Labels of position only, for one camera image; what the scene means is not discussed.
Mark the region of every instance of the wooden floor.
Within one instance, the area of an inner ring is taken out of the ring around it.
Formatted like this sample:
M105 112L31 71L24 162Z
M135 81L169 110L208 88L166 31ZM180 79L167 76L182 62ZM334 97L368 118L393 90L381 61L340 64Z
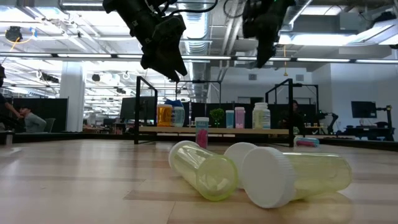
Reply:
M265 210L243 191L223 202L203 199L169 169L171 146L81 140L2 148L0 223L398 223L396 152L321 146L318 151L349 161L353 183L340 193Z

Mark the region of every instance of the white bottle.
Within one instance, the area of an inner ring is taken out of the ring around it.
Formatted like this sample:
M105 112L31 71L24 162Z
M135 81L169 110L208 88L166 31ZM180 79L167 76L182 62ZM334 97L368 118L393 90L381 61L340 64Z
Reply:
M253 109L253 129L270 129L271 112L267 103L256 103Z

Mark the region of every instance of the plastic bottle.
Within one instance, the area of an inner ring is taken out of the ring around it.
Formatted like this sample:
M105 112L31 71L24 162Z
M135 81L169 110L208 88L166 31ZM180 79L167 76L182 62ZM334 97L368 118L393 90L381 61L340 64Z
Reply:
M157 126L170 127L172 125L172 105L157 105Z
M294 138L294 145L295 146L318 147L319 146L319 140L315 139L315 138L295 137Z
M271 112L267 103L255 103L253 109L253 129L270 129Z
M228 198L238 184L238 172L233 161L191 141L173 146L169 164L172 170L211 201Z
M253 203L277 208L291 200L347 188L351 167L336 154L282 153L271 147L257 147L243 159L241 180Z
M244 128L244 108L235 107L235 128Z
M227 110L225 111L226 114L226 128L234 128L234 114L235 111Z
M195 118L196 127L196 143L202 147L207 148L209 118Z
M174 107L174 118L173 124L175 127L182 127L185 121L185 110L182 106L175 106Z

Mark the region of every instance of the chair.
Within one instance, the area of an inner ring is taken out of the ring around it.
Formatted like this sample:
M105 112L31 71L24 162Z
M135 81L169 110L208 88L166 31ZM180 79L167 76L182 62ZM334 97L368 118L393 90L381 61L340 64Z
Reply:
M44 132L51 133L52 126L54 125L55 118L44 119L47 124L45 125Z

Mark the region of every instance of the shelf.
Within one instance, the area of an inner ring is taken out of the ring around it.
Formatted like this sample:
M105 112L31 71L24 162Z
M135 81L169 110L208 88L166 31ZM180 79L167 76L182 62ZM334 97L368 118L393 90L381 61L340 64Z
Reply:
M196 128L139 127L140 132L156 133L196 133ZM288 129L234 129L209 128L209 134L289 134Z

